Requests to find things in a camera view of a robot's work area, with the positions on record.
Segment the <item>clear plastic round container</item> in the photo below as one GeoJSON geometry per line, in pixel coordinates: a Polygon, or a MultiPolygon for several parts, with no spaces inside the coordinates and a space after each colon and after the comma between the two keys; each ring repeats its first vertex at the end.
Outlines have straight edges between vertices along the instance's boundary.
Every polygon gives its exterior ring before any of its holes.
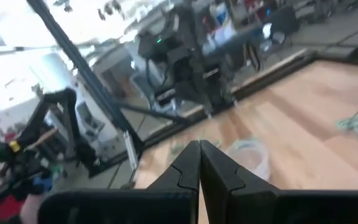
{"type": "Polygon", "coordinates": [[[226,154],[242,167],[266,181],[270,178],[269,152],[256,138],[238,139],[226,154]]]}

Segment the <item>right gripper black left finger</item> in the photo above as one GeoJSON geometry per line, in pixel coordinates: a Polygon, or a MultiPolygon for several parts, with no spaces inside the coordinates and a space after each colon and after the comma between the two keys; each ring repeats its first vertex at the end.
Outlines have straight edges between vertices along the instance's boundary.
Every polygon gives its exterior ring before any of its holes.
{"type": "Polygon", "coordinates": [[[197,224],[201,150],[190,142],[145,189],[84,189],[49,196],[39,224],[197,224]]]}

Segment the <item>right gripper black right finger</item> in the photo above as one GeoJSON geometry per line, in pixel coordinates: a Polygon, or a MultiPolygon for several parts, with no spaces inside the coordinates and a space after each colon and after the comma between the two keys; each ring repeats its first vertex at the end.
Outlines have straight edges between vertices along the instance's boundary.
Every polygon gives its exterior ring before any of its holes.
{"type": "Polygon", "coordinates": [[[283,190],[200,141],[210,224],[358,224],[358,190],[283,190]]]}

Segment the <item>black office chair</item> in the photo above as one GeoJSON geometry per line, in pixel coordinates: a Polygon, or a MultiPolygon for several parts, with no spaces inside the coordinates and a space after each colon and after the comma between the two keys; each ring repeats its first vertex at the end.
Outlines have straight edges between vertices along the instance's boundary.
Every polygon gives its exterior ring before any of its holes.
{"type": "Polygon", "coordinates": [[[285,6],[275,12],[270,12],[262,24],[262,39],[279,45],[290,40],[291,35],[300,29],[300,22],[292,6],[285,6]]]}

